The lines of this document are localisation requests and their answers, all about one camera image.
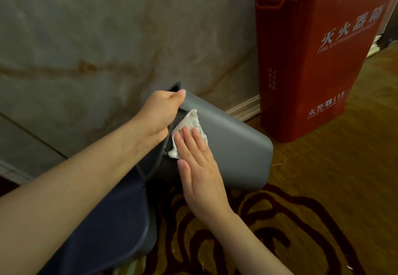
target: crumpled paper towel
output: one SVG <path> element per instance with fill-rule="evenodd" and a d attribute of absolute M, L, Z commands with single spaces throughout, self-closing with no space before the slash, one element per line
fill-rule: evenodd
<path fill-rule="evenodd" d="M 199 133 L 202 137 L 203 140 L 205 140 L 206 144 L 207 143 L 207 137 L 203 133 L 202 127 L 199 124 L 199 119 L 197 115 L 197 110 L 192 109 L 190 112 L 187 113 L 187 115 L 182 119 L 180 123 L 176 126 L 176 128 L 173 129 L 172 131 L 172 141 L 173 141 L 173 149 L 169 151 L 169 157 L 172 157 L 174 159 L 181 159 L 180 154 L 178 153 L 176 142 L 174 141 L 174 135 L 175 134 L 180 134 L 180 130 L 182 130 L 182 127 L 188 126 L 189 130 L 192 131 L 194 127 L 197 127 L 199 129 Z"/>

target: hand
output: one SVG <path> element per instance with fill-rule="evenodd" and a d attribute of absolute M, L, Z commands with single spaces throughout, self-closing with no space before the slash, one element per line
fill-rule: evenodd
<path fill-rule="evenodd" d="M 143 131 L 147 134 L 145 141 L 151 147 L 155 147 L 167 136 L 167 126 L 175 119 L 185 95 L 184 89 L 178 92 L 155 91 L 145 102 L 137 116 L 134 117 L 136 121 L 140 122 Z"/>
<path fill-rule="evenodd" d="M 182 159 L 177 161 L 184 197 L 197 218 L 208 227 L 233 214 L 216 161 L 197 128 L 182 129 L 174 141 Z"/>

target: brown carpet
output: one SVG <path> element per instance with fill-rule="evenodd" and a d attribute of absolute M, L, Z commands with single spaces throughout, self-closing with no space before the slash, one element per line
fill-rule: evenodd
<path fill-rule="evenodd" d="M 260 128 L 256 117 L 248 125 Z M 346 112 L 289 144 L 274 142 L 262 192 L 231 206 L 295 274 L 398 270 L 398 44 L 366 60 Z M 114 274 L 237 274 L 179 187 L 162 197 L 146 258 Z"/>

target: red ring handle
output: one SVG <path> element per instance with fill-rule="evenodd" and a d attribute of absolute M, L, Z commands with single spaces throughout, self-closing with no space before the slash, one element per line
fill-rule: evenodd
<path fill-rule="evenodd" d="M 285 0 L 281 0 L 279 2 L 279 5 L 277 6 L 262 6 L 258 4 L 258 0 L 254 0 L 254 4 L 256 5 L 256 8 L 260 9 L 260 10 L 279 10 L 283 4 L 285 3 Z"/>

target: forearm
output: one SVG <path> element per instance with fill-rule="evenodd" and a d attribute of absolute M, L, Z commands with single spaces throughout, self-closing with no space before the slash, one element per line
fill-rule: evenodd
<path fill-rule="evenodd" d="M 72 231 L 149 151 L 134 120 L 0 198 L 0 265 L 36 274 Z"/>
<path fill-rule="evenodd" d="M 214 218 L 209 228 L 242 275 L 292 275 L 232 211 Z"/>

